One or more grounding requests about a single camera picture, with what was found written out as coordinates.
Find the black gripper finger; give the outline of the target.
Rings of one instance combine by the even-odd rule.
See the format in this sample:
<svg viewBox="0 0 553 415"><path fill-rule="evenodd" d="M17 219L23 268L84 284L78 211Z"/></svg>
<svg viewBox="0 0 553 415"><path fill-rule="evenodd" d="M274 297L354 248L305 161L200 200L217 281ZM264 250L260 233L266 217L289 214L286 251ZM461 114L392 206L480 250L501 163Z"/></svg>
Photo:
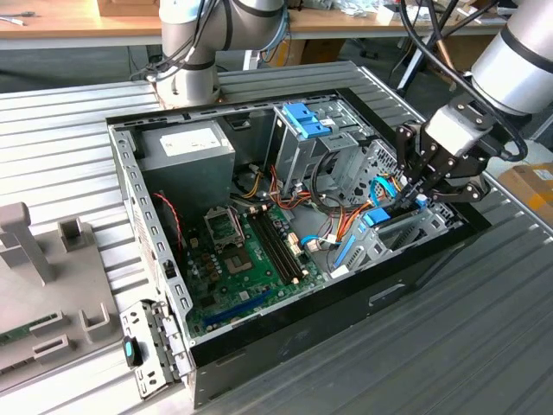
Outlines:
<svg viewBox="0 0 553 415"><path fill-rule="evenodd" d="M426 132L428 123L401 124L396 129L397 167L407 184L394 198L393 207L406 208L419 195L433 200L436 168L430 163L436 156L436 142Z"/></svg>
<svg viewBox="0 0 553 415"><path fill-rule="evenodd" d="M465 177L462 184L451 185L447 178L454 165L443 164L431 175L422 179L416 187L419 194L427 196L433 202L475 203L481 201L490 192L490 186L483 175Z"/></svg>

